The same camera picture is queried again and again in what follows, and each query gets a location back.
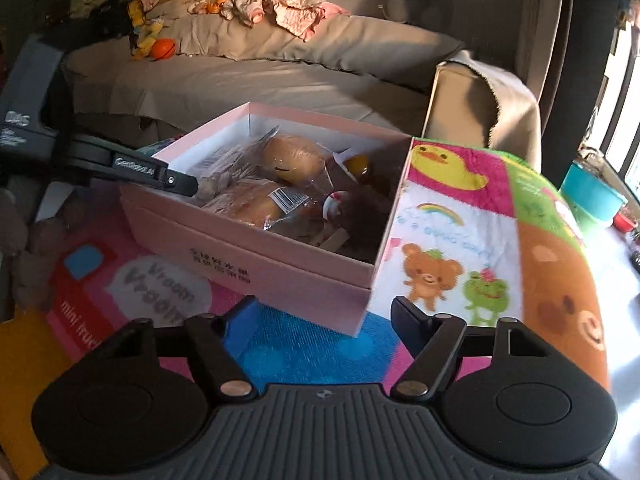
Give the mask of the lollipop candy packet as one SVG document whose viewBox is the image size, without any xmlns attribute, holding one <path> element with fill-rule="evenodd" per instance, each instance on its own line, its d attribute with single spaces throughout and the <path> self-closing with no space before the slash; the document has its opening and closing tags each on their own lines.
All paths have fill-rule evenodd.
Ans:
<svg viewBox="0 0 640 480">
<path fill-rule="evenodd" d="M 322 204 L 322 218 L 337 224 L 344 214 L 347 204 L 356 197 L 371 177 L 371 161 L 366 154 L 348 157 L 334 156 L 329 161 L 328 175 L 331 180 L 331 192 Z"/>
</svg>

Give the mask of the orange bread snack packet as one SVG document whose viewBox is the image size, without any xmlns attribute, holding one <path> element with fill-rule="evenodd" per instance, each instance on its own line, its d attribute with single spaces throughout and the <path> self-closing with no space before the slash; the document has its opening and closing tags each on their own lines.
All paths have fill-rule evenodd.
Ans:
<svg viewBox="0 0 640 480">
<path fill-rule="evenodd" d="M 203 209 L 268 230 L 309 201 L 308 195 L 292 186 L 268 179 L 244 178 L 215 196 Z"/>
</svg>

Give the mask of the colourful cartoon play mat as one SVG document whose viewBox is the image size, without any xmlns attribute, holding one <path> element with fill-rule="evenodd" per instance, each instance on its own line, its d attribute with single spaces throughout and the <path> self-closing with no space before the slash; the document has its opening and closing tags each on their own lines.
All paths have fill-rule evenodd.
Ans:
<svg viewBox="0 0 640 480">
<path fill-rule="evenodd" d="M 408 365 L 390 328 L 405 296 L 474 326 L 514 316 L 602 385 L 596 285 L 570 208 L 506 153 L 416 142 L 372 255 L 328 252 L 133 185 L 97 190 L 53 261 L 47 311 L 1 326 L 1 446 L 16 474 L 46 466 L 30 426 L 39 393 L 133 318 L 173 326 L 259 306 L 231 352 L 255 382 L 382 382 Z"/>
</svg>

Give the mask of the yellow plush toy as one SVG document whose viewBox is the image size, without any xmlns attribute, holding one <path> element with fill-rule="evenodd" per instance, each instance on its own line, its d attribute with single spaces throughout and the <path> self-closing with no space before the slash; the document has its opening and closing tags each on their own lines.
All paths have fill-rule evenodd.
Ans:
<svg viewBox="0 0 640 480">
<path fill-rule="evenodd" d="M 128 15 L 134 28 L 130 36 L 131 54 L 135 60 L 142 60 L 150 55 L 152 47 L 164 27 L 164 20 L 162 18 L 148 20 L 140 0 L 128 3 Z"/>
</svg>

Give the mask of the teal plastic bucket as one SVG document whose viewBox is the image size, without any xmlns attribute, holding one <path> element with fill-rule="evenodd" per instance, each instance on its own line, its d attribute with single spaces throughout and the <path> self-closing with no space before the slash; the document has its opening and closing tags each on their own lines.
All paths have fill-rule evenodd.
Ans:
<svg viewBox="0 0 640 480">
<path fill-rule="evenodd" d="M 627 203 L 596 168 L 581 159 L 572 161 L 560 192 L 585 235 L 612 226 L 615 215 Z"/>
</svg>

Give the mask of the orange toy ball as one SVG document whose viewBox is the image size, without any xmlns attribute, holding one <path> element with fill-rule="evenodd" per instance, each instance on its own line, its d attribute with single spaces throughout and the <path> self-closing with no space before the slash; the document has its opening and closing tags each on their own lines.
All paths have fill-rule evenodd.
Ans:
<svg viewBox="0 0 640 480">
<path fill-rule="evenodd" d="M 157 39 L 151 47 L 149 58 L 152 61 L 167 60 L 176 54 L 176 43 L 170 38 Z"/>
</svg>

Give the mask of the pink cardboard box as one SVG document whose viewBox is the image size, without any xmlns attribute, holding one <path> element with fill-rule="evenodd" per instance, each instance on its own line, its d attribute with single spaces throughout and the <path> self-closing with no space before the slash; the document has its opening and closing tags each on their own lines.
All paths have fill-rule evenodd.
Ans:
<svg viewBox="0 0 640 480">
<path fill-rule="evenodd" d="M 157 158 L 186 172 L 222 148 L 272 128 L 319 142 L 337 156 L 367 154 L 397 191 L 411 136 L 295 108 L 248 102 L 186 134 Z M 363 262 L 210 214 L 184 198 L 123 183 L 120 202 L 134 239 L 203 278 L 349 336 L 367 313 L 376 261 Z"/>
</svg>

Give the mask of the grey sofa bed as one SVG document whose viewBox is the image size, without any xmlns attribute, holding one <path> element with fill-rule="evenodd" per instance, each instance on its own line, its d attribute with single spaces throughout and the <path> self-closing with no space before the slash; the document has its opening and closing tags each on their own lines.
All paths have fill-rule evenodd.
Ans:
<svg viewBox="0 0 640 480">
<path fill-rule="evenodd" d="M 308 41 L 160 6 L 178 53 L 138 61 L 126 39 L 63 65 L 79 121 L 136 148 L 246 102 L 309 110 L 541 163 L 537 91 L 522 63 L 523 0 L 329 0 Z"/>
</svg>

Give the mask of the pile of baby clothes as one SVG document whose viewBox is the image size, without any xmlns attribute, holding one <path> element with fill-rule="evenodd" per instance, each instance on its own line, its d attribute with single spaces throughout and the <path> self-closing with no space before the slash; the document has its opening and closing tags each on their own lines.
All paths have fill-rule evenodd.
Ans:
<svg viewBox="0 0 640 480">
<path fill-rule="evenodd" d="M 190 14 L 218 14 L 253 28 L 268 16 L 274 24 L 296 38 L 308 41 L 316 28 L 334 16 L 350 13 L 326 0 L 196 0 L 186 8 Z"/>
</svg>

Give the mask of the round bun packet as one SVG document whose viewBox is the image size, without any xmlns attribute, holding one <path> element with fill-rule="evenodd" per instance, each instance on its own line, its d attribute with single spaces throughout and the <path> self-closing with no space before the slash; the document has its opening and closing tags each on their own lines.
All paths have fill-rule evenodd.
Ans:
<svg viewBox="0 0 640 480">
<path fill-rule="evenodd" d="M 259 166 L 281 180 L 304 186 L 326 169 L 328 152 L 313 140 L 275 134 L 262 149 Z"/>
</svg>

